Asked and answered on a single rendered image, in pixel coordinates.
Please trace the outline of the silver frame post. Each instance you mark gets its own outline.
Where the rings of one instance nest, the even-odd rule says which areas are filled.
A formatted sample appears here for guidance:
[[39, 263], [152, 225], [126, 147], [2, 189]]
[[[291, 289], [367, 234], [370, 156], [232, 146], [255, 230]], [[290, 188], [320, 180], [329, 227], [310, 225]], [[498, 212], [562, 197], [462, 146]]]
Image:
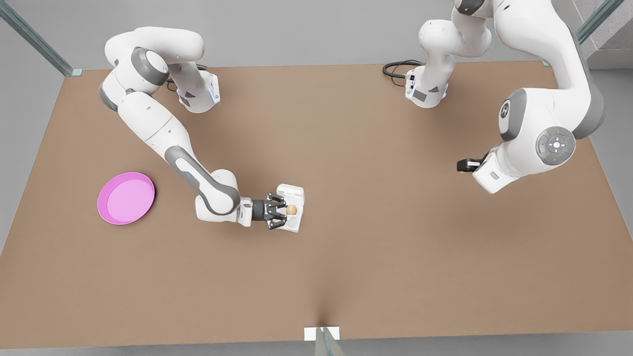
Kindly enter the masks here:
[[73, 68], [6, 0], [0, 0], [0, 18], [64, 77], [82, 75], [81, 68]]
[[603, 0], [587, 20], [576, 30], [576, 38], [582, 45], [593, 32], [619, 7], [625, 0]]
[[305, 327], [304, 340], [315, 342], [315, 356], [345, 356], [339, 345], [340, 328], [330, 327]]

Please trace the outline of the white egg box lid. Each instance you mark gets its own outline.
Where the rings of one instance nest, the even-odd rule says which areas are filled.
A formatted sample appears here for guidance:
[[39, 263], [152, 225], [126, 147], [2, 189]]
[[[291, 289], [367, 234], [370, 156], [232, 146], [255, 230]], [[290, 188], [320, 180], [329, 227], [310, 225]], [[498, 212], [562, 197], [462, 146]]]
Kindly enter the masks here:
[[276, 193], [282, 196], [289, 204], [303, 205], [305, 200], [304, 189], [296, 185], [279, 184], [276, 188]]

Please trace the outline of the white egg box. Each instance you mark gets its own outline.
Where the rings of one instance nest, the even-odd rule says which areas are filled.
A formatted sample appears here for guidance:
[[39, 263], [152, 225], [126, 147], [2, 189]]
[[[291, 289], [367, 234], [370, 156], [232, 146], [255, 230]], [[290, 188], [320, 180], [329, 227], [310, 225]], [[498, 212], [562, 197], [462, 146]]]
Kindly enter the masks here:
[[[286, 218], [286, 222], [285, 225], [280, 226], [278, 228], [276, 228], [277, 230], [286, 230], [286, 231], [290, 231], [290, 232], [299, 232], [299, 228], [301, 225], [301, 219], [303, 216], [303, 212], [304, 212], [304, 199], [300, 198], [298, 196], [285, 196], [284, 200], [286, 202], [286, 207], [283, 208], [278, 208], [277, 211], [285, 216], [287, 216]], [[286, 212], [287, 208], [293, 205], [294, 207], [296, 207], [296, 214], [294, 215], [290, 215]]]

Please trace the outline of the pink round plate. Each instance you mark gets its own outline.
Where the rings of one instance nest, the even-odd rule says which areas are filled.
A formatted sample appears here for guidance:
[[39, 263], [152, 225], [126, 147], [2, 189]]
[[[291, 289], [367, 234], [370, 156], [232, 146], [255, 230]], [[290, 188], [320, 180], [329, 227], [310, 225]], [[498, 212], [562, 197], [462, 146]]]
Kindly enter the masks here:
[[133, 223], [145, 216], [155, 198], [150, 178], [140, 172], [124, 172], [109, 180], [97, 198], [101, 218], [113, 225]]

